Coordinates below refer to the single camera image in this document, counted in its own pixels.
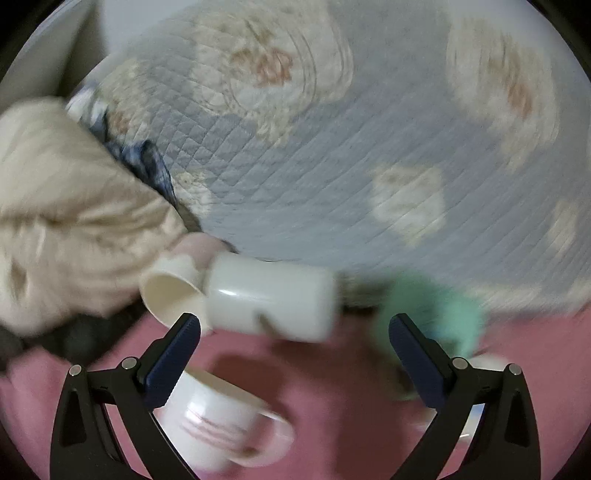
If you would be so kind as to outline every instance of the mug handle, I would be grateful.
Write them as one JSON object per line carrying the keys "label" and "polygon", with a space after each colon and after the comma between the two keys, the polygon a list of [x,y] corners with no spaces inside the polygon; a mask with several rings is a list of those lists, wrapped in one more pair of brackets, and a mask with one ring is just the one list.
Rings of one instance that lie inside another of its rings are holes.
{"label": "mug handle", "polygon": [[245,467],[267,466],[281,460],[296,439],[293,426],[281,415],[264,410],[261,415],[273,420],[273,437],[261,450],[242,452],[231,458],[232,462]]}

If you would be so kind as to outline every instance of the beige fabric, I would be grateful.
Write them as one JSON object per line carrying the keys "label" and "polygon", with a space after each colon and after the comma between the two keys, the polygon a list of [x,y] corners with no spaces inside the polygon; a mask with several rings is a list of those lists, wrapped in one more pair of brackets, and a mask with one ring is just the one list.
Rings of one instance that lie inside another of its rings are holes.
{"label": "beige fabric", "polygon": [[0,322],[32,335],[106,316],[185,233],[174,208],[117,164],[61,102],[0,117]]}

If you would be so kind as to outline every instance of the metal screw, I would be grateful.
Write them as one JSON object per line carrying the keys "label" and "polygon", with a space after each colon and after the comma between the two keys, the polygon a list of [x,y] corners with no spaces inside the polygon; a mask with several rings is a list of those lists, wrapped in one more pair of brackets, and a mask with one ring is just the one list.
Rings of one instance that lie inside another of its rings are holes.
{"label": "metal screw", "polygon": [[121,366],[123,368],[125,368],[126,370],[131,370],[133,367],[135,367],[138,364],[138,360],[132,356],[129,356],[127,358],[125,358],[122,362],[121,362]]}
{"label": "metal screw", "polygon": [[523,370],[521,369],[521,367],[517,364],[509,365],[509,372],[511,372],[513,375],[521,375],[522,371]]}
{"label": "metal screw", "polygon": [[468,368],[468,362],[466,361],[465,358],[462,358],[461,356],[455,357],[452,360],[452,365],[454,367],[456,367],[458,370],[465,370],[466,368]]}
{"label": "metal screw", "polygon": [[68,373],[73,377],[78,375],[80,372],[82,372],[82,367],[80,365],[72,365],[68,370]]}

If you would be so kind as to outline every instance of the white mug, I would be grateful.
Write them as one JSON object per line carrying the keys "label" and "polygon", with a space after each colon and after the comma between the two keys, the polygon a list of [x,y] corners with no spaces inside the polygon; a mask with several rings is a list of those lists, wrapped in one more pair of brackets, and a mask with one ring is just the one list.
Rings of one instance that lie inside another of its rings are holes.
{"label": "white mug", "polygon": [[228,245],[203,232],[189,233],[139,279],[139,292],[146,308],[167,327],[183,313],[193,313],[201,323],[201,334],[211,331],[202,293],[204,275],[212,259]]}
{"label": "white mug", "polygon": [[[291,424],[262,399],[202,370],[185,370],[158,422],[179,455],[195,471],[222,472],[232,463],[265,466],[285,456],[295,439]],[[245,449],[259,416],[274,434],[261,450]]]}
{"label": "white mug", "polygon": [[322,342],[336,321],[337,279],[325,268],[221,252],[205,295],[208,322],[226,330]]}
{"label": "white mug", "polygon": [[142,276],[139,290],[159,322],[171,327],[192,313],[202,335],[220,328],[322,342],[336,322],[338,287],[330,270],[227,251],[218,252],[208,270],[187,254],[161,257]]}
{"label": "white mug", "polygon": [[207,321],[203,279],[204,272],[195,267],[191,256],[164,256],[142,275],[139,292],[160,323],[170,328],[183,313],[192,313],[199,319],[204,336],[212,327]]}

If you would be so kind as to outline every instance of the white wall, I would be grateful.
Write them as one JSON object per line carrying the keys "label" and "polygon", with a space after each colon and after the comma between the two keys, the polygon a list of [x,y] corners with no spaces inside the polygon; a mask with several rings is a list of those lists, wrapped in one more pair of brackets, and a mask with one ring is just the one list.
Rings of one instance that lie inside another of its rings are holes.
{"label": "white wall", "polygon": [[103,58],[125,47],[159,20],[199,0],[97,0],[74,47],[62,93],[74,88]]}

